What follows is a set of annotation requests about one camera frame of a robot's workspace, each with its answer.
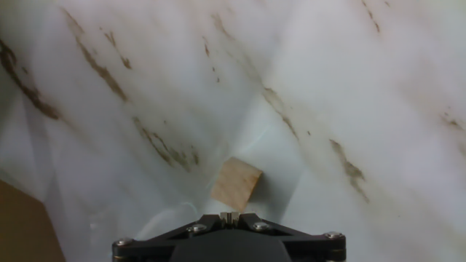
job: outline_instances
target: wooden cube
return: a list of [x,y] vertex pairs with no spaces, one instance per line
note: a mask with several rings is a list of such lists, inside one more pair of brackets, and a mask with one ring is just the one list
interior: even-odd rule
[[261,170],[232,157],[221,168],[210,196],[242,212],[261,174]]

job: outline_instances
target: screw head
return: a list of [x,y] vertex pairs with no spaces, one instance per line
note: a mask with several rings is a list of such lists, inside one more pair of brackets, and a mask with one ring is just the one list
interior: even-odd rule
[[344,237],[344,235],[342,233],[335,232],[335,231],[327,232],[327,233],[324,234],[324,236],[326,236],[329,239],[338,239],[340,237]]
[[270,226],[269,226],[268,223],[265,223],[265,222],[256,222],[256,223],[254,223],[253,228],[257,232],[260,232],[260,231],[265,231],[265,230],[269,229]]
[[202,225],[202,224],[194,224],[190,227],[188,227],[186,230],[188,232],[192,232],[192,233],[199,233],[201,231],[204,231],[205,229],[207,229],[207,226],[206,225]]
[[121,246],[129,245],[129,244],[131,244],[133,241],[134,241],[134,239],[132,239],[132,238],[123,237],[123,238],[118,239],[117,241],[115,241],[115,245],[121,247]]

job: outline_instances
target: white plastic sheet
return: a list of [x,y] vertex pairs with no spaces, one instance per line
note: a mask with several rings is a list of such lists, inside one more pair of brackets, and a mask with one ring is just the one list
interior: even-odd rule
[[462,2],[0,5],[0,178],[67,261],[228,211],[231,156],[264,171],[247,212],[348,261],[466,259]]

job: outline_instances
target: white surface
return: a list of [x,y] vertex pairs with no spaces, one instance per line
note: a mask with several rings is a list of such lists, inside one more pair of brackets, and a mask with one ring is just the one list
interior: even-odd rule
[[60,113],[18,92],[0,168],[46,204],[68,261],[228,210],[209,193],[230,156],[265,174],[247,211],[342,231],[348,261],[466,261],[463,2],[0,5],[15,72]]

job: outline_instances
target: brown stain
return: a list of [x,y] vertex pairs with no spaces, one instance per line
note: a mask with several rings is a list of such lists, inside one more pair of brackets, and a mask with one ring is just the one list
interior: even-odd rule
[[213,24],[217,28],[217,30],[222,32],[227,37],[228,40],[232,40],[232,41],[235,40],[234,37],[225,30],[224,22],[221,20],[219,14],[211,15],[211,17],[213,18]]
[[379,24],[378,24],[376,21],[374,21],[374,25],[376,25],[377,32],[378,32],[378,33],[380,33],[380,27],[379,27]]
[[66,11],[66,9],[62,8],[61,7],[61,10],[62,12],[65,13],[66,15],[66,22],[68,23],[68,27],[70,28],[71,32],[73,33],[73,35],[75,35],[76,37],[77,36],[81,36],[83,33],[84,33],[84,30],[82,29],[82,27],[78,24],[78,22],[70,15],[70,13],[68,11]]
[[363,3],[364,7],[367,9],[367,13],[369,14],[369,17],[371,18],[372,22],[376,26],[377,32],[380,33],[380,27],[379,27],[379,24],[374,19],[374,14],[372,14],[372,12],[369,10],[369,8],[368,8],[367,4],[364,2],[364,0],[361,0],[361,1]]
[[364,201],[366,201],[366,203],[369,203],[369,198],[366,196],[366,193],[359,185],[360,180],[366,181],[363,172],[347,160],[343,148],[339,143],[331,139],[330,142],[332,145],[332,149],[338,155],[340,162],[343,165],[344,172],[347,174],[347,177],[349,178],[349,184],[356,190],[356,192],[358,192],[364,198]]
[[110,74],[110,72],[108,72],[108,69],[106,67],[98,65],[95,59],[89,53],[89,51],[87,51],[86,47],[81,43],[80,36],[84,33],[84,30],[82,29],[82,27],[78,24],[78,22],[76,22],[76,20],[65,9],[62,9],[62,10],[65,12],[67,16],[68,27],[70,28],[71,32],[74,34],[76,43],[81,49],[81,52],[84,55],[85,60],[89,63],[91,68],[94,69],[94,71],[97,72],[97,74],[103,80],[105,80],[107,85],[110,87],[111,91],[114,92],[116,95],[118,95],[124,102],[126,102],[128,100],[126,94],[120,88],[117,81]]
[[288,127],[290,127],[290,130],[293,133],[293,135],[295,136],[295,138],[298,138],[298,135],[296,134],[296,131],[294,130],[294,127],[291,124],[290,119],[288,117],[282,115],[282,120],[288,125]]
[[171,157],[185,169],[185,171],[191,172],[189,169],[189,163],[176,150],[170,148],[168,152],[170,153]]
[[451,120],[451,121],[449,122],[449,125],[450,125],[451,127],[453,127],[454,129],[456,129],[456,130],[460,130],[460,131],[463,131],[463,130],[464,130],[464,129],[458,124],[458,122],[457,122],[456,120]]
[[196,165],[199,165],[199,155],[197,154],[197,152],[193,151],[193,152],[191,152],[191,155],[192,155],[192,159],[194,160],[194,163]]
[[[179,163],[179,165],[182,166],[182,168],[184,168],[185,171],[191,172],[191,167],[189,166],[188,157],[186,153],[184,153],[183,151],[178,152],[171,147],[168,148],[167,144],[157,133],[148,131],[148,129],[145,128],[141,124],[141,121],[139,120],[138,117],[133,117],[133,122],[136,126],[136,129],[139,131],[140,135],[150,142],[150,144],[155,149],[155,151],[159,154],[159,156],[162,157],[162,159],[165,160],[171,167],[173,167],[172,160],[174,160],[175,162]],[[160,148],[159,146],[157,146],[154,139],[157,139],[162,144],[163,148]],[[196,165],[198,165],[199,157],[196,151],[192,152],[192,157],[193,157],[192,161]]]
[[165,150],[168,152],[168,151],[169,151],[169,150],[168,150],[168,147],[167,147],[167,145],[165,145],[165,142],[163,141],[163,139],[161,139],[161,137],[158,136],[158,134],[156,134],[155,132],[153,132],[152,135],[154,135],[154,137],[155,137],[156,139],[158,139],[158,140],[160,141],[160,143],[162,143],[163,148],[165,148]]
[[128,69],[133,69],[131,67],[131,62],[128,58],[124,58],[120,55],[120,58],[122,59],[122,62],[123,62],[123,65],[125,66],[125,68],[128,68]]
[[81,48],[81,52],[84,55],[84,58],[89,63],[92,69],[107,83],[111,91],[118,95],[124,102],[127,102],[128,97],[123,92],[122,88],[119,86],[115,78],[108,72],[106,67],[100,66],[97,64],[92,55],[87,51],[86,47],[80,42],[79,38],[76,37],[76,43]]
[[204,44],[204,48],[205,48],[205,54],[207,55],[207,57],[210,57],[210,51],[209,51],[209,48],[207,47],[207,44]]
[[41,101],[41,95],[35,87],[29,88],[21,82],[20,78],[15,72],[15,66],[17,62],[16,55],[1,39],[0,47],[0,63],[9,77],[20,88],[21,92],[23,92],[23,94],[32,102],[35,108],[41,111],[41,113],[43,113],[45,116],[54,120],[58,120],[60,118],[60,114],[58,113],[57,109]]
[[265,93],[262,95],[264,96],[265,100],[268,102],[269,105],[272,106],[272,108],[277,112],[282,117],[282,120],[285,122],[285,124],[288,125],[290,128],[290,131],[293,133],[296,139],[299,140],[298,135],[296,134],[296,131],[291,124],[291,120],[285,115],[284,112],[282,112],[278,106],[283,107],[283,101],[282,99],[277,95],[277,93],[272,89],[272,88],[267,88],[264,87]]
[[114,38],[114,32],[110,31],[110,34],[105,33],[105,37],[108,39],[112,46],[117,48],[117,43],[115,42]]
[[172,162],[171,162],[171,158],[170,156],[168,156],[164,151],[160,150],[154,143],[154,141],[152,140],[152,137],[151,137],[151,134],[149,131],[147,131],[146,128],[144,128],[141,124],[141,121],[139,120],[138,117],[133,117],[133,122],[136,126],[136,128],[138,129],[139,133],[145,138],[147,139],[150,144],[152,145],[152,147],[155,149],[155,151],[159,154],[160,157],[162,157],[162,159],[164,161],[166,161],[170,166],[173,166]]

